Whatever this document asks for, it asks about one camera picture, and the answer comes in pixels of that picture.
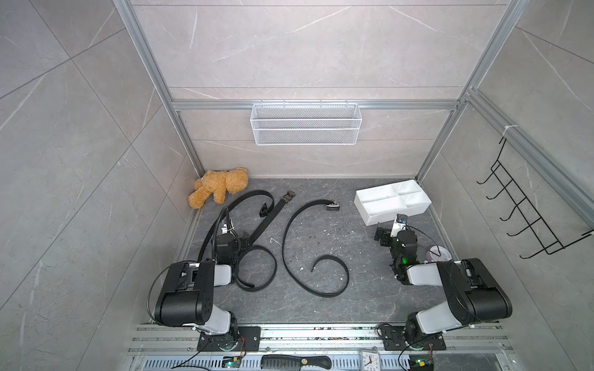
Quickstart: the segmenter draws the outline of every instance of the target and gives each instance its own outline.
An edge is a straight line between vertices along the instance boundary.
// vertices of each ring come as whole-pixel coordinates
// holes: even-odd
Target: zip tie
[[[501,136],[503,137],[505,135],[505,132],[509,129],[509,128],[516,128],[517,125],[506,125],[505,126],[505,130],[503,130],[503,133],[501,134]]]

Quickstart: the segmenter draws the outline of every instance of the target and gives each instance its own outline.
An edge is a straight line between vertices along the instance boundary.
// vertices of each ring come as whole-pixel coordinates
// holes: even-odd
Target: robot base
[[[243,344],[241,337],[245,339],[245,351],[258,351],[260,348],[260,332],[261,328],[256,326],[239,326],[239,340],[226,341],[224,339],[227,335],[205,335],[202,333],[198,342],[198,349],[203,351],[239,351]]]
[[[429,345],[433,350],[446,350],[446,345],[443,340],[442,334],[425,335],[422,334],[418,339],[423,339],[415,343],[417,339],[412,339],[408,334],[417,330],[414,323],[407,321],[405,326],[394,326],[390,324],[382,324],[378,327],[378,333],[384,342],[385,350],[404,350],[411,348],[413,350],[429,350]]]

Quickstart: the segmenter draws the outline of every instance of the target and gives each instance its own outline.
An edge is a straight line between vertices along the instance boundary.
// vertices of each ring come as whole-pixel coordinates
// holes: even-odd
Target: black wire rack
[[[518,234],[524,232],[527,229],[530,229],[530,231],[532,231],[532,233],[534,234],[534,236],[536,237],[536,239],[538,240],[538,243],[541,245],[541,249],[538,250],[537,252],[535,252],[534,254],[530,255],[530,256],[521,256],[520,257],[522,259],[530,259],[535,255],[540,254],[541,252],[546,252],[548,255],[552,255],[556,252],[559,252],[571,245],[573,245],[576,242],[579,242],[585,238],[588,238],[589,236],[591,236],[591,233],[594,232],[593,230],[589,230],[586,233],[583,233],[581,238],[568,243],[567,245],[563,245],[563,243],[561,243],[561,241],[559,241],[559,238],[557,237],[557,235],[555,234],[555,232],[553,232],[551,230],[551,227],[549,226],[549,224],[546,222],[546,220],[544,220],[544,218],[542,217],[542,215],[538,212],[538,210],[536,209],[536,207],[532,204],[532,201],[530,201],[530,199],[526,196],[526,194],[524,193],[524,190],[518,185],[518,183],[516,183],[516,181],[514,180],[514,178],[511,176],[511,174],[507,171],[507,169],[503,166],[503,164],[499,161],[499,158],[501,157],[501,153],[503,152],[503,147],[505,146],[507,139],[502,138],[501,141],[499,141],[499,143],[501,144],[501,142],[503,142],[503,144],[501,145],[501,149],[499,150],[499,155],[497,155],[497,159],[495,160],[495,163],[491,166],[491,174],[489,174],[489,176],[485,179],[484,182],[477,182],[478,184],[485,184],[487,182],[487,180],[489,180],[492,176],[495,176],[495,178],[497,178],[497,180],[499,181],[499,184],[501,184],[501,186],[503,188],[501,188],[501,190],[499,191],[499,193],[497,193],[494,197],[489,197],[487,196],[487,199],[495,199],[497,196],[501,195],[501,193],[503,193],[503,191],[505,191],[507,193],[507,195],[511,198],[511,200],[514,203],[514,208],[511,209],[511,213],[510,215],[503,219],[501,217],[499,217],[499,219],[501,219],[502,221],[508,221],[511,216],[514,214],[514,212],[517,210],[520,212],[520,214],[522,215],[522,218],[524,219],[524,221],[526,222],[526,227],[522,228],[519,232],[514,233],[514,234],[509,234],[507,233],[508,236],[510,237],[514,237],[517,236]],[[506,173],[506,175],[510,178],[510,181],[505,183],[501,181],[501,178],[495,173],[498,169],[501,169],[502,171],[504,171]],[[508,190],[508,186],[510,185],[515,185],[520,192],[522,193],[522,198],[519,201],[516,201],[516,199],[511,195],[510,191]],[[522,211],[522,209],[520,209],[520,205],[523,202],[528,202],[530,204],[530,207],[532,207],[532,209],[534,209],[534,212],[536,213],[536,215],[538,216],[536,219],[534,219],[532,222],[529,222],[528,219],[526,218],[524,212]],[[549,230],[549,232],[551,232],[552,236],[554,237],[554,241],[553,243],[549,244],[548,246],[545,246],[542,241],[541,238],[538,236],[537,232],[534,231],[534,228],[532,228],[532,226],[534,226],[535,223],[542,221],[544,223],[544,225],[547,227],[547,229]],[[548,250],[549,248],[555,246],[555,245],[559,245],[558,248],[553,249],[553,251]]]

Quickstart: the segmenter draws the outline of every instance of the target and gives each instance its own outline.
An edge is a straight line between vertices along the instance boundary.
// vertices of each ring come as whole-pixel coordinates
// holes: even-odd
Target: clock face
[[[380,354],[374,351],[362,351],[363,371],[381,371],[380,368]]]

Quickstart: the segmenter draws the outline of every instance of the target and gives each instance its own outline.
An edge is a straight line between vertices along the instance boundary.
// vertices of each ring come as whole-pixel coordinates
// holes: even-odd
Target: black belt
[[[263,190],[250,191],[250,192],[247,192],[247,193],[241,195],[240,197],[237,197],[237,199],[235,199],[233,202],[231,202],[231,204],[229,204],[229,206],[227,207],[228,211],[231,212],[231,210],[233,210],[242,201],[244,201],[250,197],[253,197],[253,196],[268,196],[271,199],[271,204],[270,204],[270,207],[267,207],[266,204],[264,204],[264,206],[260,210],[260,216],[265,217],[265,219],[262,221],[262,223],[260,223],[260,225],[249,236],[249,238],[248,238],[249,246],[246,247],[245,249],[240,248],[241,252],[239,253],[238,261],[235,265],[235,267],[236,267],[235,274],[237,276],[237,286],[239,286],[239,288],[241,288],[242,290],[249,291],[249,292],[256,292],[256,291],[265,289],[266,287],[268,287],[268,285],[270,285],[270,283],[272,283],[274,276],[276,275],[277,261],[276,261],[276,258],[274,257],[274,255],[272,254],[272,252],[263,246],[253,245],[253,244],[258,239],[258,237],[260,237],[260,235],[264,232],[264,230],[270,225],[270,223],[272,223],[274,218],[280,213],[280,210],[282,210],[282,208],[285,207],[285,205],[289,201],[291,201],[291,199],[295,196],[295,193],[292,191],[288,191],[286,195],[281,197],[279,203],[276,204],[276,206],[275,206],[274,205],[274,197],[272,196],[272,194],[270,192],[263,191]],[[219,218],[213,223],[213,225],[210,227],[210,230],[206,234],[206,238],[204,239],[204,242],[202,243],[202,247],[200,247],[200,253],[198,254],[197,260],[199,262],[202,261],[204,253],[206,251],[206,246],[208,246],[210,239],[213,237],[214,231],[218,227],[218,222],[219,222]],[[239,263],[245,257],[245,255],[247,255],[247,253],[252,252],[254,250],[264,251],[268,255],[270,255],[274,260],[274,271],[272,272],[272,275],[270,276],[268,281],[266,281],[263,285],[258,286],[258,287],[256,287],[255,285],[253,285],[251,283],[245,282],[239,278]]]
[[[333,260],[333,261],[337,262],[338,264],[340,264],[345,269],[345,272],[346,272],[345,286],[334,293],[324,293],[322,291],[316,291],[312,288],[307,287],[303,282],[299,281],[299,279],[297,277],[295,277],[295,275],[293,275],[291,273],[291,271],[289,271],[289,267],[287,267],[287,263],[285,261],[285,241],[287,239],[287,233],[289,232],[289,227],[290,227],[291,223],[297,217],[297,215],[299,215],[305,209],[315,206],[315,205],[326,205],[326,209],[328,209],[328,206],[330,206],[332,208],[337,207],[337,205],[334,203],[334,201],[331,201],[329,199],[317,199],[315,201],[308,202],[307,204],[301,206],[301,208],[299,210],[297,210],[297,212],[294,213],[293,216],[291,216],[291,219],[289,220],[289,222],[287,223],[287,227],[285,228],[285,234],[283,235],[283,244],[282,244],[283,264],[285,265],[285,268],[287,269],[287,273],[289,273],[289,276],[291,276],[291,278],[293,278],[293,280],[295,282],[297,282],[297,284],[299,286],[301,286],[305,291],[307,291],[313,295],[320,296],[320,297],[335,297],[335,296],[338,296],[338,295],[342,294],[343,292],[345,292],[346,288],[349,287],[349,280],[350,280],[349,269],[346,266],[345,262],[343,262],[340,258],[338,258],[334,255],[329,255],[329,254],[322,255],[315,260],[313,266],[311,267],[311,271],[313,272],[316,264],[318,264],[322,260]]]

